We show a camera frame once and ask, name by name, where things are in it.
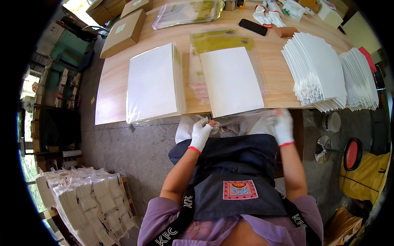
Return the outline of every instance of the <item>wooden table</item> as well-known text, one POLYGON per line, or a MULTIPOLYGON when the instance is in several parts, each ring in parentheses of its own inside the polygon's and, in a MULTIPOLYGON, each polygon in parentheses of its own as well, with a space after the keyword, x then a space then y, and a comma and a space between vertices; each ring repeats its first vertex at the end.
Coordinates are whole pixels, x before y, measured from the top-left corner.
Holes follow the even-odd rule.
MULTIPOLYGON (((242 18, 254 21, 252 14, 255 4, 247 2, 244 10, 224 11, 216 21, 172 26, 160 30, 153 30, 151 25, 155 21, 159 8, 170 0, 153 1, 154 8, 147 12, 147 17, 142 28, 139 42, 118 54, 107 58, 101 72, 98 87, 95 124, 105 124, 126 120, 126 91, 128 67, 130 58, 155 47, 176 42, 183 57, 183 81, 187 114, 196 115, 211 111, 210 105, 200 105, 193 91, 188 86, 189 78, 189 45, 190 33, 206 29, 232 27, 237 33, 249 36, 254 41, 254 49, 260 60, 263 71, 265 87, 268 95, 263 98, 266 108, 300 108, 301 104, 293 92, 294 80, 281 53, 287 38, 280 38, 273 30, 269 30, 265 37, 238 26, 242 18)), ((296 22, 288 16, 282 21, 287 26, 293 26, 299 32, 306 32, 325 41, 336 50, 337 54, 350 50, 353 46, 347 36, 338 29, 323 22, 318 15, 314 19, 303 16, 300 22, 296 22)))

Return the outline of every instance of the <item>gray floor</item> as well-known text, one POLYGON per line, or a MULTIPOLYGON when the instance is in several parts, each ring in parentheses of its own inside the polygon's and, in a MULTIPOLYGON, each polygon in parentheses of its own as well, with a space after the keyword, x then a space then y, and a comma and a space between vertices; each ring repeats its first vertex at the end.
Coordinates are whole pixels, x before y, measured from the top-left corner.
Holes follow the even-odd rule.
MULTIPOLYGON (((82 104, 81 131, 82 155, 86 166, 105 168, 109 172, 120 172, 127 176, 130 192, 139 216, 144 216, 150 199, 159 195, 163 181, 173 165, 167 154, 175 145, 174 137, 179 118, 167 118, 129 126, 114 123, 95 126, 96 99, 103 59, 99 59, 104 44, 99 37, 95 44, 96 55, 92 65, 84 72, 80 96, 82 104)), ((326 134, 332 138, 333 147, 343 149, 350 137, 358 137, 369 149, 371 142, 370 114, 368 111, 339 111, 342 120, 338 133, 324 132, 319 126, 322 114, 317 110, 303 110, 304 160, 308 192, 314 196, 322 215, 327 221, 348 198, 338 187, 339 163, 332 156, 326 164, 314 160, 314 145, 326 134)), ((283 179, 277 180, 277 188, 284 191, 283 179)), ((136 245, 138 229, 130 231, 129 239, 122 245, 136 245)))

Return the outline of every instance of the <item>black phone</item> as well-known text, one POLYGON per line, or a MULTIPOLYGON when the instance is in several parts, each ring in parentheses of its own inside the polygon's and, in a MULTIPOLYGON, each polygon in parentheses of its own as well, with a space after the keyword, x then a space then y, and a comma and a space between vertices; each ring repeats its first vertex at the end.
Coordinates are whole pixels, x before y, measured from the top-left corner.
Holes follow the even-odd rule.
POLYGON ((246 28, 248 30, 254 31, 255 33, 258 33, 258 34, 263 35, 263 36, 265 36, 267 31, 268 31, 268 29, 263 27, 262 25, 254 23, 254 22, 251 22, 250 20, 246 20, 246 19, 242 19, 238 23, 238 25, 240 27, 243 27, 243 28, 246 28))

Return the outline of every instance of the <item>purple sleeve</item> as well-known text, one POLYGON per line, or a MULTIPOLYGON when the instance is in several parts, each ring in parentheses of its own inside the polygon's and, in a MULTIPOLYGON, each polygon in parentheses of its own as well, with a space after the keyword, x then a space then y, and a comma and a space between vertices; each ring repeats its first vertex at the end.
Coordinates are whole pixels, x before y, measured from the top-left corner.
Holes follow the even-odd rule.
POLYGON ((179 211, 180 205, 171 199, 156 197, 150 200, 139 230, 137 246, 150 242, 178 217, 179 211))
POLYGON ((313 196, 302 196, 293 201, 310 227, 323 243, 323 221, 313 196))

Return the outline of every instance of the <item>white pants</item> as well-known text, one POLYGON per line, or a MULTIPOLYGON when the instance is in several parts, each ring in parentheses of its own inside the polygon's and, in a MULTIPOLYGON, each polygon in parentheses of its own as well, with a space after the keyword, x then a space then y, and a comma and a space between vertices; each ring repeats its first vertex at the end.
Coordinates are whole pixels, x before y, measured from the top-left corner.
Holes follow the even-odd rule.
MULTIPOLYGON (((194 123, 202 118, 201 115, 182 116, 175 134, 175 143, 178 144, 186 139, 191 139, 194 123)), ((269 122, 267 117, 251 118, 239 124, 227 126, 227 128, 238 134, 238 136, 263 133, 275 136, 273 122, 269 122)))

